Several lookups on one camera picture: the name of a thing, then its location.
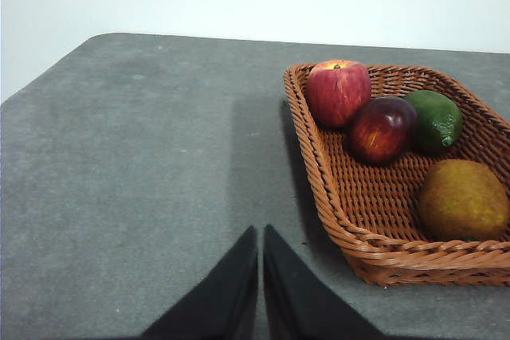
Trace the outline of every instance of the brown wicker basket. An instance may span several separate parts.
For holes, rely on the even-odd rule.
[[[465,118],[447,154],[409,151],[390,166],[366,166],[344,150],[344,133],[318,127],[304,98],[314,64],[295,64],[284,85],[320,220],[368,283],[510,285],[510,224],[500,240],[438,242],[415,214],[427,170],[445,158],[487,164],[510,195],[510,124],[458,81],[431,68],[371,65],[372,96],[431,89],[452,99]]]

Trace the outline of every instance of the white wall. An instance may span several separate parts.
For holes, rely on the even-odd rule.
[[[510,53],[509,31],[510,0],[2,0],[2,100],[99,33]]]

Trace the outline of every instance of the green lime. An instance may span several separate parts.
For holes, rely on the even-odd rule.
[[[425,154],[442,154],[461,135],[464,119],[458,106],[439,92],[422,89],[405,95],[418,113],[414,146]]]

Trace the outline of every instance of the gray table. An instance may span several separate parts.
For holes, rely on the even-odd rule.
[[[335,57],[433,67],[510,119],[505,54],[93,37],[2,105],[2,338],[138,334],[268,223],[388,334],[508,338],[510,289],[369,285],[326,237],[282,74]]]

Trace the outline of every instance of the dark red apple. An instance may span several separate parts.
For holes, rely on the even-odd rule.
[[[371,81],[357,61],[329,60],[308,75],[304,97],[317,123],[345,127],[355,112],[371,99]]]
[[[359,109],[348,132],[349,146],[361,162],[385,165],[409,150],[418,113],[404,99],[383,96]]]

